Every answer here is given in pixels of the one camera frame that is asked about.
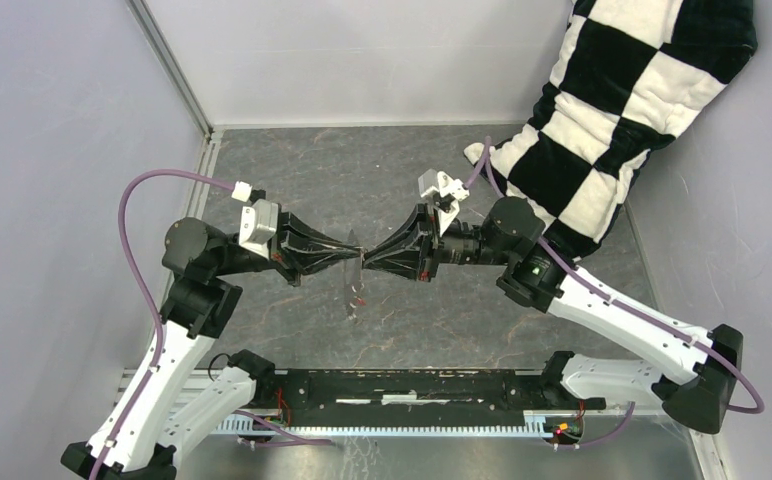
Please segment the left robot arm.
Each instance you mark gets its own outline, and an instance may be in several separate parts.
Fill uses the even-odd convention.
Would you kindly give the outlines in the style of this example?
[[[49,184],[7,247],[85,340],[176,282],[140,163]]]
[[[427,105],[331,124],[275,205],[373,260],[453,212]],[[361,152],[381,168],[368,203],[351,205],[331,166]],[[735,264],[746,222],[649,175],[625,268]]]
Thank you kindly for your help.
[[[359,258],[361,247],[323,234],[270,202],[243,209],[237,233],[185,217],[165,236],[175,278],[156,312],[139,370],[100,429],[70,444],[61,463],[84,479],[173,479],[189,454],[238,407],[268,405],[272,363],[244,354],[196,398],[173,408],[198,362],[220,338],[242,289],[224,276],[274,270],[290,285]]]

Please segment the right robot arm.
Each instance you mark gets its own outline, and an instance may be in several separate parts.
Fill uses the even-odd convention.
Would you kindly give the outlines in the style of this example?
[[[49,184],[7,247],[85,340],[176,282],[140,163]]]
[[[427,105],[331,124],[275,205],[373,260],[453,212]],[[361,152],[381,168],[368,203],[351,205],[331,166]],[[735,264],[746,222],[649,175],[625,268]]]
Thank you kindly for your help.
[[[567,354],[539,382],[542,400],[564,408],[576,398],[658,404],[673,420],[704,434],[721,431],[741,371],[743,334],[708,330],[656,311],[606,286],[562,258],[541,235],[522,200],[497,200],[480,225],[442,228],[433,206],[419,204],[362,266],[413,281],[432,280],[442,264],[500,266],[496,284],[514,303],[581,325],[637,355],[635,361]]]

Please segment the large metal keyring plate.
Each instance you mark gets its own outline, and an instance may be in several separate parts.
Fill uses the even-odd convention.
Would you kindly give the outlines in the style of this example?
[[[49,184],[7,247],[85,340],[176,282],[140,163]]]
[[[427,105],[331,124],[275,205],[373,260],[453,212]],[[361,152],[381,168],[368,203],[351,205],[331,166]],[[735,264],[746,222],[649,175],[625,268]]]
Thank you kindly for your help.
[[[346,317],[349,321],[358,322],[359,317],[357,315],[357,310],[361,306],[354,308],[352,306],[352,301],[355,297],[362,298],[362,293],[365,288],[362,280],[362,262],[364,260],[364,249],[361,246],[359,238],[353,229],[349,231],[347,241],[357,250],[362,252],[362,256],[359,260],[345,260],[343,263],[343,305],[345,308]]]

